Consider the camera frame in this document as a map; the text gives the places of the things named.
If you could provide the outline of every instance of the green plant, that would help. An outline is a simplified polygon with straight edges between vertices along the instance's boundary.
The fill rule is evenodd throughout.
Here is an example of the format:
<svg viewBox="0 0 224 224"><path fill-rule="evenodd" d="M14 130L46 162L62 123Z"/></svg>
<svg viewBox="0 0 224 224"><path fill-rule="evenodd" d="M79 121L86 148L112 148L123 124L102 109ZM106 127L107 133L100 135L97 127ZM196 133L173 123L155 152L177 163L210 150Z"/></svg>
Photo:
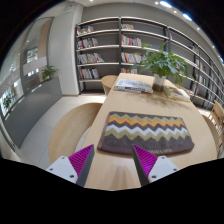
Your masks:
<svg viewBox="0 0 224 224"><path fill-rule="evenodd" d="M146 50L145 56L141 59L140 63L134 64L130 67L129 71L142 66L140 73L143 71L150 71L153 74L162 76L171 76L175 78L175 83L183 82L184 76L191 76L188 73L188 65L184 59L174 56L172 52L164 52L162 47L166 45L167 41L160 45L158 53L150 50ZM144 44L142 48L146 46L151 46L150 44Z"/></svg>
<svg viewBox="0 0 224 224"><path fill-rule="evenodd" d="M53 69L53 66L49 66L47 65L46 68L44 70L42 70L42 76L43 76L43 80L47 80L47 79L52 79L52 77L54 76L55 72L57 72L58 69Z"/></svg>
<svg viewBox="0 0 224 224"><path fill-rule="evenodd" d="M3 100L3 105L5 107L5 109L9 109L9 112L11 111L10 109L10 103L12 102L12 97L11 94L7 95L4 100Z"/></svg>

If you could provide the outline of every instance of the chair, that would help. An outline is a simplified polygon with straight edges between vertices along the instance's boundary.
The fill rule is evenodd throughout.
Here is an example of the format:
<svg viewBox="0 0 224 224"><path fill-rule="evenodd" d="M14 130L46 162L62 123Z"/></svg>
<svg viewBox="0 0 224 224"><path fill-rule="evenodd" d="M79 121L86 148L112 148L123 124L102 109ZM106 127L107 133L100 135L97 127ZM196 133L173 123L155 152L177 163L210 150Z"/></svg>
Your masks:
<svg viewBox="0 0 224 224"><path fill-rule="evenodd" d="M55 126L49 142L49 159L54 163L60 156L71 156L79 139L92 126L102 104L88 103L78 106L67 114Z"/></svg>
<svg viewBox="0 0 224 224"><path fill-rule="evenodd" d="M208 118L210 118L210 116L211 116L211 121L214 119L216 126L218 128L218 134L220 136L222 134L222 130L223 130L224 111L223 111L222 106L216 100L214 100L214 102L215 102L215 104L214 104Z"/></svg>
<svg viewBox="0 0 224 224"><path fill-rule="evenodd" d="M209 118L207 118L205 115L202 115L202 116L205 119L205 121L206 121L206 123L207 123L207 125L208 125L208 127L209 127L209 129L210 129L210 131L212 133L212 136L213 136L214 141L215 141L217 156L218 156L218 154L219 154L219 136L218 136L218 132L217 132L217 130L215 128L215 125L212 123L212 121Z"/></svg>
<svg viewBox="0 0 224 224"><path fill-rule="evenodd" d="M113 87L115 81L117 80L116 75L107 75L102 78L103 89L106 96L109 94L111 88Z"/></svg>
<svg viewBox="0 0 224 224"><path fill-rule="evenodd" d="M190 95L190 93L187 91L187 89L185 89L183 86L180 86L180 85L177 85L177 84L175 84L175 86L178 88L178 89L182 89L182 90L184 90L186 93L187 93L187 95L189 96L189 97L191 97L191 95Z"/></svg>

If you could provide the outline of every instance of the glass wall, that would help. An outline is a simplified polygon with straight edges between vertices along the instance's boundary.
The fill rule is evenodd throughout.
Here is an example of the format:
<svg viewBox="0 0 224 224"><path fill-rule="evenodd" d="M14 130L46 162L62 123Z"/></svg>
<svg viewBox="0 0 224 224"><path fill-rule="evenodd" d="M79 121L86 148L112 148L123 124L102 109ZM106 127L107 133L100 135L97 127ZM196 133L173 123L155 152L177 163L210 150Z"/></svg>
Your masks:
<svg viewBox="0 0 224 224"><path fill-rule="evenodd" d="M52 18L37 20L27 36L23 49L23 75L26 91L43 81L42 70L47 65L47 37Z"/></svg>
<svg viewBox="0 0 224 224"><path fill-rule="evenodd" d="M53 18L39 19L27 27L13 44L2 64L0 108L3 120L24 94L29 94L43 81L42 70L47 65L47 41L52 20ZM11 102L6 107L4 101L9 97Z"/></svg>

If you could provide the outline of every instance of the pink object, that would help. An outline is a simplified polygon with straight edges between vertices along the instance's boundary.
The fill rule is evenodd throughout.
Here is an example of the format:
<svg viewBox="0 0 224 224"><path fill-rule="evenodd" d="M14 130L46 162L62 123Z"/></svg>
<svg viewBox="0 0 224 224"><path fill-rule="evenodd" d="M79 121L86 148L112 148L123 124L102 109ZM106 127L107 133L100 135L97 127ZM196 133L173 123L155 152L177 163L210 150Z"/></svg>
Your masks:
<svg viewBox="0 0 224 224"><path fill-rule="evenodd" d="M148 152L147 150L138 147L137 145L133 145L133 146L138 156L139 162L142 166L142 169L146 177L148 177L158 157Z"/></svg>
<svg viewBox="0 0 224 224"><path fill-rule="evenodd" d="M85 165L86 159L89 155L89 152L90 152L92 146L93 145L87 146L86 148L81 149L80 151L78 151L68 157L68 159L69 159L70 163L72 164L73 168L75 169L78 177L80 176L80 173L82 172L82 169Z"/></svg>

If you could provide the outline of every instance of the zigzag patterned cushion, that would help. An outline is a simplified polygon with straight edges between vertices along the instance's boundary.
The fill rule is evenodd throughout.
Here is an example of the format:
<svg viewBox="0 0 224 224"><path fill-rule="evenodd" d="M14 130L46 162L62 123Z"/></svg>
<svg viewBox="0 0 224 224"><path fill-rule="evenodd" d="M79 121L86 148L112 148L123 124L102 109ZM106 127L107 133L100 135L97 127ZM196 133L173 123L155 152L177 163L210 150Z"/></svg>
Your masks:
<svg viewBox="0 0 224 224"><path fill-rule="evenodd" d="M154 155L189 151L194 147L182 118L110 112L98 148L131 155L133 144Z"/></svg>

